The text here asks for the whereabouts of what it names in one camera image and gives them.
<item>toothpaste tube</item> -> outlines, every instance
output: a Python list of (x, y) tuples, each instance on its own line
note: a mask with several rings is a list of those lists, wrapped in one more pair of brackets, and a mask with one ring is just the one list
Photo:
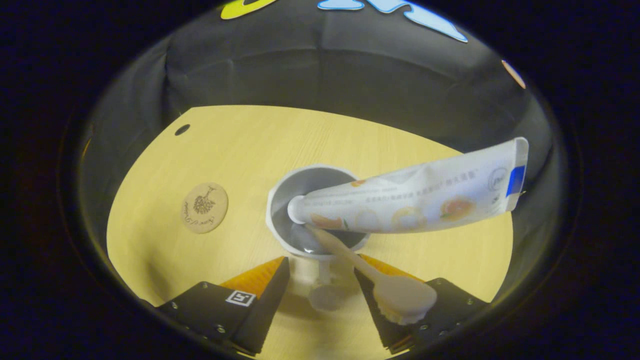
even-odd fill
[(324, 188), (293, 198), (298, 224), (359, 233), (457, 227), (516, 207), (529, 143), (519, 137), (453, 158)]

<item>toothbrush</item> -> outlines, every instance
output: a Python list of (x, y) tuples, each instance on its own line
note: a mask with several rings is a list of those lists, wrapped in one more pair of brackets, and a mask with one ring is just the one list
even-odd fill
[(435, 304), (436, 291), (427, 284), (407, 276), (383, 274), (347, 248), (334, 235), (308, 224), (305, 224), (305, 228), (326, 250), (351, 262), (374, 283), (373, 297), (378, 303), (380, 313), (389, 321), (399, 325), (416, 323), (423, 319)]

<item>blue stripe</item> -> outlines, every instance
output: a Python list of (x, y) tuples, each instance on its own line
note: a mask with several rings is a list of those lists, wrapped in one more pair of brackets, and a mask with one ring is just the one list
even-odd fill
[(522, 191), (522, 183), (524, 182), (524, 166), (516, 167), (511, 171), (509, 178), (509, 186), (507, 186), (507, 196), (512, 193), (520, 193)]

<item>round coaster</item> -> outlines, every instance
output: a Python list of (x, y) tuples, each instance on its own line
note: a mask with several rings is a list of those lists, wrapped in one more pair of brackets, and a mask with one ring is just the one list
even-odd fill
[(222, 186), (203, 183), (195, 186), (182, 201), (182, 223), (196, 234), (215, 229), (227, 214), (229, 199)]

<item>toothbrush handle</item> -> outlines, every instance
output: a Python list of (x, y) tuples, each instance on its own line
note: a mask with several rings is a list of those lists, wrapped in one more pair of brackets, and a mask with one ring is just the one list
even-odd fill
[(305, 227), (316, 237), (316, 240), (320, 243), (320, 245), (322, 245), (325, 249), (329, 250), (333, 254), (350, 261), (353, 266), (355, 266), (360, 272), (368, 277), (369, 280), (371, 280), (374, 284), (378, 282), (378, 280), (383, 276), (381, 272), (377, 271), (373, 266), (369, 265), (366, 261), (364, 261), (364, 259), (358, 256), (358, 254), (351, 251), (351, 249), (349, 249), (334, 235), (309, 224), (305, 224)]

